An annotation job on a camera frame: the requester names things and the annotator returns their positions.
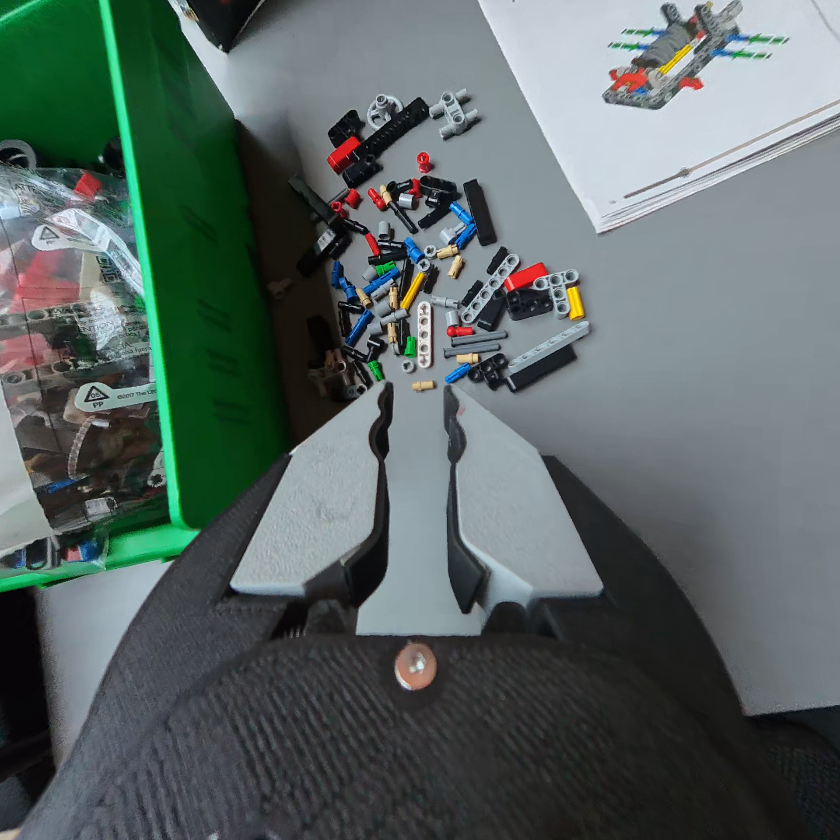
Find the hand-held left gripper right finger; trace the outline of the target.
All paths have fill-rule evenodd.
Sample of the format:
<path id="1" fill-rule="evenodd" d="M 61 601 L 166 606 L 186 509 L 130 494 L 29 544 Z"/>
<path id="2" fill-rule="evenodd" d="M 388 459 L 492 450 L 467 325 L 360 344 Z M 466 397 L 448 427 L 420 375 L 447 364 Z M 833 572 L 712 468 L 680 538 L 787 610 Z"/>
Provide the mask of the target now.
<path id="1" fill-rule="evenodd" d="M 459 610 L 594 599 L 602 578 L 540 452 L 455 385 L 448 436 L 448 578 Z"/>

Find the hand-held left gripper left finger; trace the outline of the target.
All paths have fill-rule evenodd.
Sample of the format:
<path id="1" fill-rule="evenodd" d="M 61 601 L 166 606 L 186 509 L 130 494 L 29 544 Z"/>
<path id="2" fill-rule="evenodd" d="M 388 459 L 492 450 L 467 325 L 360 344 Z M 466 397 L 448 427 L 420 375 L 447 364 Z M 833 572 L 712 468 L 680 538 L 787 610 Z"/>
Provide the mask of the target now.
<path id="1" fill-rule="evenodd" d="M 241 557 L 243 595 L 360 606 L 387 568 L 393 385 L 374 385 L 295 447 Z"/>

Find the pile of lego pieces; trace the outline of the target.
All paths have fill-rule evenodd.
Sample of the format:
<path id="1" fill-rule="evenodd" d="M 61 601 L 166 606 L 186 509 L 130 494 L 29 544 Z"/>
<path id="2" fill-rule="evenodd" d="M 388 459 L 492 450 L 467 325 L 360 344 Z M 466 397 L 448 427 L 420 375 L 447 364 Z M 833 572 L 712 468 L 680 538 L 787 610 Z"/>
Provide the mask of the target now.
<path id="1" fill-rule="evenodd" d="M 526 266 L 503 245 L 466 291 L 434 294 L 438 278 L 461 276 L 469 245 L 497 245 L 477 179 L 457 183 L 433 174 L 434 162 L 422 151 L 418 176 L 375 185 L 385 152 L 426 119 L 441 122 L 441 140 L 473 128 L 480 113 L 470 100 L 466 88 L 443 91 L 432 102 L 379 94 L 365 116 L 351 109 L 328 131 L 328 166 L 343 182 L 340 192 L 327 200 L 301 176 L 288 180 L 319 226 L 297 272 L 309 278 L 330 264 L 338 294 L 337 329 L 323 316 L 307 319 L 314 352 L 308 379 L 322 398 L 350 403 L 383 382 L 387 353 L 415 377 L 413 392 L 435 389 L 423 379 L 434 366 L 435 320 L 444 362 L 454 366 L 446 385 L 468 380 L 512 393 L 574 362 L 575 345 L 592 331 L 576 269 Z"/>

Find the green plastic bin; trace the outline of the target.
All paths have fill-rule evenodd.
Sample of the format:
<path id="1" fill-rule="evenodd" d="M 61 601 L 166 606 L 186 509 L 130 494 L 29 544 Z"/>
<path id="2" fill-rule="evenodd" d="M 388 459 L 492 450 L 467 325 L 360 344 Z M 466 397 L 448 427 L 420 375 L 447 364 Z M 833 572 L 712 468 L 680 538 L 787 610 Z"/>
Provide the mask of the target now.
<path id="1" fill-rule="evenodd" d="M 175 557 L 291 446 L 234 114 L 167 2 L 2 2 L 2 164 L 128 187 L 167 501 L 2 591 Z"/>

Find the shiny plastic bag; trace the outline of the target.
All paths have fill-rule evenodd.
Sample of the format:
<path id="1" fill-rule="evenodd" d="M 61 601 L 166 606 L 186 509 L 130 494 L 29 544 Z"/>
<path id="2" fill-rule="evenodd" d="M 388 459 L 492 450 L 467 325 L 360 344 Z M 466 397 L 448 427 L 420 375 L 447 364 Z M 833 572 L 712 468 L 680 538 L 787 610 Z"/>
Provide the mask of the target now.
<path id="1" fill-rule="evenodd" d="M 2 577 L 104 565 L 167 513 L 128 187 L 2 164 Z"/>

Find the person's legs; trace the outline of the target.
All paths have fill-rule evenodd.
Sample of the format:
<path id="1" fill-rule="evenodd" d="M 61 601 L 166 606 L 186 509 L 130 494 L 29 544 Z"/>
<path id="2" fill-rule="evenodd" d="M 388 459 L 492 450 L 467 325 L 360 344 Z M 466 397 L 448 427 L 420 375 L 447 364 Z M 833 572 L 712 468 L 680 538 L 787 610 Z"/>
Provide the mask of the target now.
<path id="1" fill-rule="evenodd" d="M 839 707 L 748 716 L 778 838 L 839 838 Z"/>

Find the open instruction booklet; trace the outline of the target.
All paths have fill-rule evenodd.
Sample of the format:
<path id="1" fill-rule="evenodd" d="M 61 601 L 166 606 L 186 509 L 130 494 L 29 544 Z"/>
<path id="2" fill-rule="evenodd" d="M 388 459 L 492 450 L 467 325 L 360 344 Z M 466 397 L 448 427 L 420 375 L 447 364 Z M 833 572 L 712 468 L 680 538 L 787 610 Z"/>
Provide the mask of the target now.
<path id="1" fill-rule="evenodd" d="M 479 6 L 599 234 L 838 130 L 838 1 Z"/>

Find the black car printed box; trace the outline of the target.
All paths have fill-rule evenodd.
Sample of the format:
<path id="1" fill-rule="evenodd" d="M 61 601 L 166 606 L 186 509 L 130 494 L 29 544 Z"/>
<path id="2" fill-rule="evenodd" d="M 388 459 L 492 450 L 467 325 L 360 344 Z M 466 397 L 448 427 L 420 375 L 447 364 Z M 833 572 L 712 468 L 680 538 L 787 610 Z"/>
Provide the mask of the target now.
<path id="1" fill-rule="evenodd" d="M 170 1 L 185 20 L 194 23 L 206 40 L 227 54 L 235 47 L 250 19 L 265 1 Z"/>

